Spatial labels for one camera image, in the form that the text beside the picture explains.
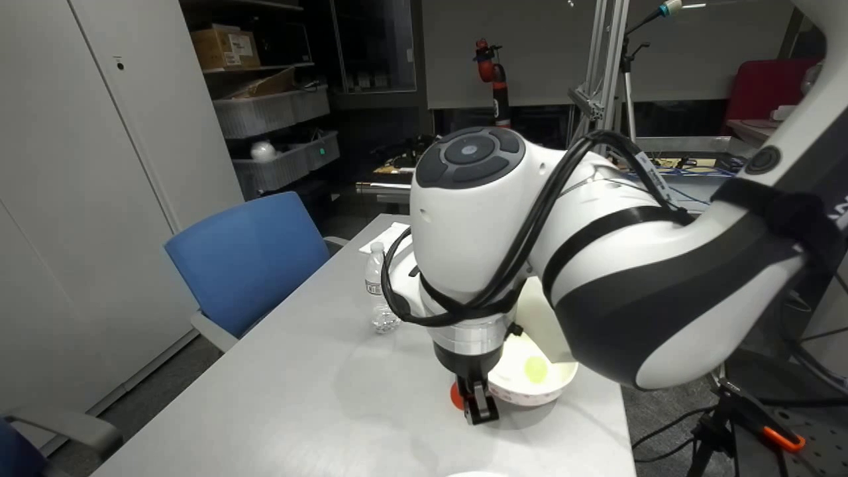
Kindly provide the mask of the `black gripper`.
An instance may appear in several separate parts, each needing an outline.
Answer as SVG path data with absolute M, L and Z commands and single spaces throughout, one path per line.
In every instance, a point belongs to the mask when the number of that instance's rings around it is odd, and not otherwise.
M 461 411 L 463 418 L 466 422 L 477 418 L 473 424 L 498 422 L 498 404 L 486 390 L 486 374 L 501 361 L 501 350 L 486 350 L 478 355 L 461 355 L 461 353 L 452 353 L 452 350 L 437 345 L 435 357 L 439 365 L 444 365 L 456 377 L 456 383 L 461 386 L 461 394 L 466 399 L 466 407 Z

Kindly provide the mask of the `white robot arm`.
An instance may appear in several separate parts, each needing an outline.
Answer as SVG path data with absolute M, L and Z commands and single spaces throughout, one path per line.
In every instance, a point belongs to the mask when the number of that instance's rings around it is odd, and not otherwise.
M 512 128 L 437 137 L 382 293 L 428 332 L 466 415 L 492 422 L 486 374 L 537 279 L 569 355 L 636 390 L 714 370 L 792 283 L 845 256 L 848 0 L 792 0 L 826 40 L 822 72 L 746 165 L 690 215 L 615 129 L 547 149 Z

